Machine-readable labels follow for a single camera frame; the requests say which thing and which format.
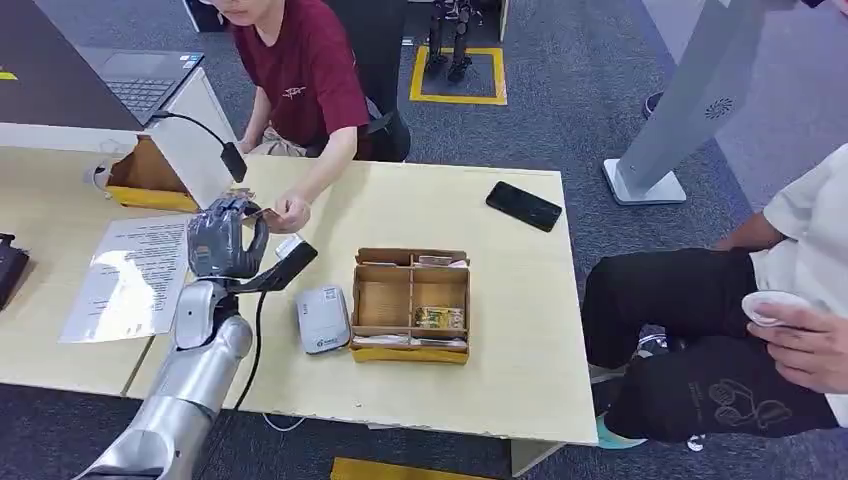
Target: stand base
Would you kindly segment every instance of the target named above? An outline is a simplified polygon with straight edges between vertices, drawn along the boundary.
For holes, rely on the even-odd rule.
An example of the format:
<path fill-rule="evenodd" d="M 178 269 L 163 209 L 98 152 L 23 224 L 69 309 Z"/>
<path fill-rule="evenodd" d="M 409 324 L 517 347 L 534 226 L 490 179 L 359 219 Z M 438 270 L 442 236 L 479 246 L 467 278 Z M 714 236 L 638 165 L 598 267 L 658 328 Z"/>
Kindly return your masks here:
<path fill-rule="evenodd" d="M 664 205 L 686 201 L 686 192 L 683 191 L 674 172 L 668 172 L 647 192 L 628 192 L 627 186 L 617 173 L 618 161 L 618 158 L 604 161 L 604 176 L 619 205 Z"/>

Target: snack package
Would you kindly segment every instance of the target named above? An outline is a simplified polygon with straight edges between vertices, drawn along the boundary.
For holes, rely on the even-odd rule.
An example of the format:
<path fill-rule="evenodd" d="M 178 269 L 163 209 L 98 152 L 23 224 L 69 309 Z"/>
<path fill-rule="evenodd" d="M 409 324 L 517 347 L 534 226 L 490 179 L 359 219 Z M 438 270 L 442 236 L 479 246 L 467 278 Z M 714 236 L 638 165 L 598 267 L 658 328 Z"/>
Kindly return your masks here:
<path fill-rule="evenodd" d="M 418 307 L 415 326 L 419 328 L 465 328 L 465 312 L 461 308 Z"/>

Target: white device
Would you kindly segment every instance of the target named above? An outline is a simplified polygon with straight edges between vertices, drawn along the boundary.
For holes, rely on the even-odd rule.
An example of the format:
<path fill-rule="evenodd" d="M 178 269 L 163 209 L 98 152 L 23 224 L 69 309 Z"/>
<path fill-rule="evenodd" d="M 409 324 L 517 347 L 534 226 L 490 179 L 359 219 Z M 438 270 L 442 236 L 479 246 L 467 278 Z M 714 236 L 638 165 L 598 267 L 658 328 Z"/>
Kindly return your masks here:
<path fill-rule="evenodd" d="M 811 306 L 810 302 L 798 295 L 780 290 L 763 290 L 761 292 L 749 293 L 742 299 L 742 310 L 752 322 L 761 327 L 779 327 L 783 325 L 783 322 L 776 318 L 767 318 L 757 313 L 757 309 L 764 303 L 791 307 Z"/>
<path fill-rule="evenodd" d="M 350 341 L 344 292 L 335 285 L 307 290 L 297 295 L 300 343 L 306 353 L 321 353 Z"/>
<path fill-rule="evenodd" d="M 795 0 L 706 0 L 674 78 L 656 111 L 604 175 L 621 205 L 681 203 L 672 171 L 745 103 L 768 10 Z"/>

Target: smartphone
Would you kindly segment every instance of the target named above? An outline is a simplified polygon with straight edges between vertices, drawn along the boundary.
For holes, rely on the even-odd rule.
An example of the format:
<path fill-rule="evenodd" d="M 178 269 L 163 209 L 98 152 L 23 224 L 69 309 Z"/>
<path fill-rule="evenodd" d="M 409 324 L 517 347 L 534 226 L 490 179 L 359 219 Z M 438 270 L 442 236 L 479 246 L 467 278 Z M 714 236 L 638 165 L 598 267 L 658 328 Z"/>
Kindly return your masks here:
<path fill-rule="evenodd" d="M 495 185 L 486 205 L 545 232 L 553 230 L 562 215 L 562 207 L 506 182 Z"/>

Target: man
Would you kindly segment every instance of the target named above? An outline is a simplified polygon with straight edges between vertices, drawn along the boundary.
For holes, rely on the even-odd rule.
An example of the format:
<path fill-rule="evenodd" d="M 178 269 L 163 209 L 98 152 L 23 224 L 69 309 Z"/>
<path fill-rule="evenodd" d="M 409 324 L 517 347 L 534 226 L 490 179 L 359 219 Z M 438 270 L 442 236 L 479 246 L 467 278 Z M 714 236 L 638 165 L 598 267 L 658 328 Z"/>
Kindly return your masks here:
<path fill-rule="evenodd" d="M 759 327 L 741 308 L 757 290 L 787 291 L 814 307 L 764 306 L 760 314 L 786 325 Z M 604 448 L 848 426 L 848 145 L 716 250 L 601 260 L 582 313 L 592 382 L 624 376 L 598 419 Z M 689 347 L 628 368 L 646 324 Z"/>
<path fill-rule="evenodd" d="M 314 167 L 266 215 L 275 233 L 303 228 L 312 203 L 357 153 L 369 121 L 344 27 L 321 0 L 211 0 L 233 24 L 236 47 L 256 85 L 243 152 L 306 156 Z"/>

